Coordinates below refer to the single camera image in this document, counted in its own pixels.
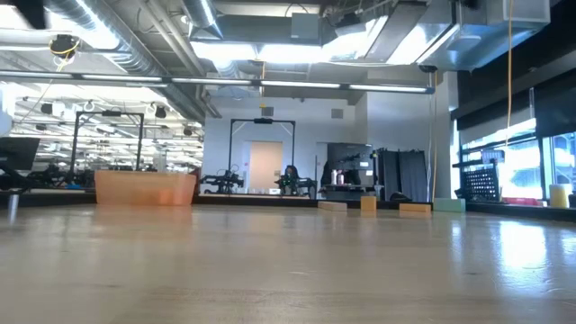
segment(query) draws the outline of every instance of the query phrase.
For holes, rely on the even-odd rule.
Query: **monitor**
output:
[[[32,170],[40,139],[0,138],[0,164],[13,170]]]
[[[373,170],[372,145],[329,143],[328,164],[336,170]]]

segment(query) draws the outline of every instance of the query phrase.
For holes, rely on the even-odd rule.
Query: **bottle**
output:
[[[336,170],[332,170],[332,184],[333,185],[338,184],[338,171]]]

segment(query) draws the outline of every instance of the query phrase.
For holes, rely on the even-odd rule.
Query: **door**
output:
[[[282,173],[282,142],[253,141],[250,148],[250,188],[277,188]]]

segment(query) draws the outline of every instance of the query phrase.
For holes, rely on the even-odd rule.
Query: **black curtain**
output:
[[[428,195],[428,181],[424,152],[400,152],[399,162],[402,193],[414,202],[425,202]]]
[[[401,192],[398,166],[398,152],[381,150],[378,157],[378,174],[381,175],[380,185],[383,185],[383,197],[390,200],[390,195]]]

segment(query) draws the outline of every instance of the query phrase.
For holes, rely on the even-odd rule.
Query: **yellow container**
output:
[[[95,174],[100,204],[185,206],[192,204],[195,175],[99,170]]]
[[[550,207],[568,208],[568,195],[571,190],[571,184],[550,184]]]

